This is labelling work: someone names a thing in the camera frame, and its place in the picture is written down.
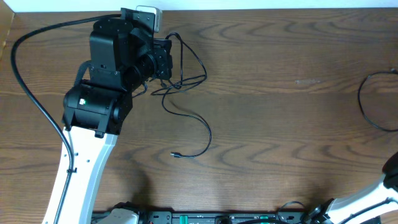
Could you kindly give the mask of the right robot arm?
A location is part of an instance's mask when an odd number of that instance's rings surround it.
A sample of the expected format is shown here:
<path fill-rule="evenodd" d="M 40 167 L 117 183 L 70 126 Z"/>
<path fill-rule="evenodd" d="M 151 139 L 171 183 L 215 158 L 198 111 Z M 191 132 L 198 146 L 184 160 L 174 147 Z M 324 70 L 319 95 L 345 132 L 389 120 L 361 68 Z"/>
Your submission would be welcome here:
<path fill-rule="evenodd" d="M 397 210 L 397 154 L 384 164 L 379 180 L 359 192 L 332 198 L 303 219 L 304 223 L 363 223 Z"/>

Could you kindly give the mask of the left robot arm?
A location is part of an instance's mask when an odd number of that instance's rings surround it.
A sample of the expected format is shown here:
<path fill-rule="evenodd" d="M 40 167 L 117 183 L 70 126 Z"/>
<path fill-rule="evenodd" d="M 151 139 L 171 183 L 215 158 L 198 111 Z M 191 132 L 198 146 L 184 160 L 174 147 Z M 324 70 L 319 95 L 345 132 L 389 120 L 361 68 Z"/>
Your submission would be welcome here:
<path fill-rule="evenodd" d="M 168 40 L 157 40 L 154 16 L 102 19 L 90 34 L 90 77 L 63 100 L 62 150 L 45 223 L 89 223 L 101 176 L 132 109 L 132 93 L 170 68 Z"/>

